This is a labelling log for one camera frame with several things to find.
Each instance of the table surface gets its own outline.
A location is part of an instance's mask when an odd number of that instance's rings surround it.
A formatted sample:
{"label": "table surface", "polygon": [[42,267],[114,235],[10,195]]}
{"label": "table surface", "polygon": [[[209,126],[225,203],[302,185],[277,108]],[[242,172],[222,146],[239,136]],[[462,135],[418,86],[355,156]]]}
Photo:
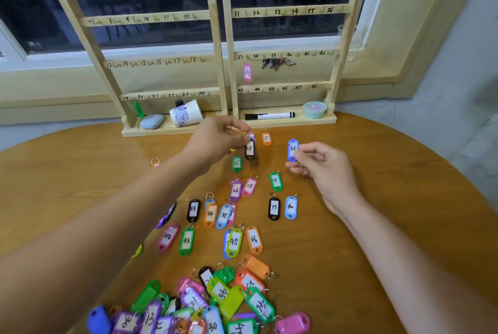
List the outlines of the table surface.
{"label": "table surface", "polygon": [[[278,274],[265,281],[277,314],[306,312],[312,333],[405,332],[345,225],[326,209],[310,179],[285,169],[290,138],[346,150],[366,199],[435,260],[498,303],[498,219],[484,197],[414,139],[364,118],[344,113],[337,117],[336,124],[269,129],[269,146],[257,131],[258,160],[249,162],[240,154],[242,180],[252,174],[258,176],[258,185],[251,197],[240,199],[236,224],[259,228],[265,246],[259,258]],[[123,138],[121,128],[120,123],[77,127],[0,152],[0,256],[120,191],[147,173],[154,157],[167,160],[190,137]],[[277,197],[285,201],[299,195],[295,220],[268,219],[269,174],[277,170],[284,186]],[[235,176],[227,156],[182,193],[171,222],[183,229],[186,201],[204,202],[208,192],[223,204]],[[129,306],[153,279],[161,281],[161,291],[173,294],[176,281],[191,276],[196,266],[214,267],[223,261],[224,230],[208,229],[201,222],[202,216],[189,257],[179,256],[178,237],[167,253],[159,252],[164,228],[152,230],[142,254],[130,260],[99,303]],[[243,239],[240,255],[227,264],[235,267],[246,253]],[[249,308],[244,303],[241,310]],[[86,332],[83,320],[76,332]]]}

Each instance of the marker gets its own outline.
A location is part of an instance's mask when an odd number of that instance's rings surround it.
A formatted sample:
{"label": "marker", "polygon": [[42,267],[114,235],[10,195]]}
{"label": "marker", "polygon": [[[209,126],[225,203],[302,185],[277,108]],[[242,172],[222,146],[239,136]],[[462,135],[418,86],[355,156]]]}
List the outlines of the marker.
{"label": "marker", "polygon": [[275,114],[246,114],[246,120],[256,119],[281,119],[281,118],[294,118],[295,112],[279,112]]}

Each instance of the round container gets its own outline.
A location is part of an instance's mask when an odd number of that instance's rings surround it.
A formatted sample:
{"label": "round container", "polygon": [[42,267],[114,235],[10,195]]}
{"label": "round container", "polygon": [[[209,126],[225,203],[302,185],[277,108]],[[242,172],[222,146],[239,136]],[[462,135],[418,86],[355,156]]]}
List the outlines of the round container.
{"label": "round container", "polygon": [[303,105],[303,114],[310,119],[320,119],[327,110],[327,105],[323,102],[312,101]]}

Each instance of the forearm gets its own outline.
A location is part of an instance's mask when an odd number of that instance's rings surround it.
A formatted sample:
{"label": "forearm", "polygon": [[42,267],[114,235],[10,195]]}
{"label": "forearm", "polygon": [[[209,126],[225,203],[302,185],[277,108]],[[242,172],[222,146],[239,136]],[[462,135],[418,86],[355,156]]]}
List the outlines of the forearm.
{"label": "forearm", "polygon": [[496,333],[498,310],[439,267],[364,199],[339,217],[351,230],[410,334]]}
{"label": "forearm", "polygon": [[[180,153],[119,194],[2,259],[0,326],[6,332],[26,333],[69,329],[126,265],[199,169],[195,155]],[[26,299],[36,301],[37,309],[20,310]]]}

